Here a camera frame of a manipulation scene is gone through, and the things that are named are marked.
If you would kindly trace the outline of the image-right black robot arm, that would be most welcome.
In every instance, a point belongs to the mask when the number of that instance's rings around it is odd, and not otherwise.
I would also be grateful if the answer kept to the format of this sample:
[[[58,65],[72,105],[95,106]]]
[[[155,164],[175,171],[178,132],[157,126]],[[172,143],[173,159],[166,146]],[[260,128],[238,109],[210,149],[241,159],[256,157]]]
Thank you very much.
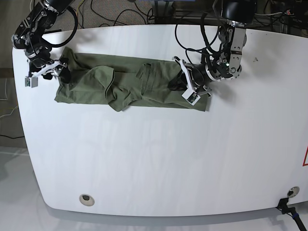
[[[184,47],[185,52],[195,52],[201,55],[199,65],[192,61],[184,62],[174,57],[181,71],[173,78],[168,88],[173,91],[183,91],[184,99],[194,102],[203,94],[209,95],[208,84],[222,80],[237,78],[241,71],[243,47],[247,41],[246,25],[253,22],[257,2],[255,0],[224,0],[221,14],[216,10],[217,1],[212,8],[218,21],[217,32],[213,41],[209,41],[205,32],[206,12],[200,18],[200,30],[205,43],[201,49]]]

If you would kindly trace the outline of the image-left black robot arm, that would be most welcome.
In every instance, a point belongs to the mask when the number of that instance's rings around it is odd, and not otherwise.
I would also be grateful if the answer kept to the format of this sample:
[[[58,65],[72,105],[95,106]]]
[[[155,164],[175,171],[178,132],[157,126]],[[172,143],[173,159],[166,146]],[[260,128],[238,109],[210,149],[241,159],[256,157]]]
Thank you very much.
[[[12,35],[13,47],[25,52],[28,58],[29,71],[25,77],[26,87],[38,86],[38,78],[51,80],[57,77],[64,84],[71,80],[68,69],[68,58],[53,60],[51,51],[68,44],[77,32],[77,13],[70,6],[71,0],[39,0],[34,3],[33,9],[23,20],[16,32]],[[59,44],[52,44],[43,38],[47,29],[50,29],[59,15],[69,11],[74,18],[74,28],[70,36]]]

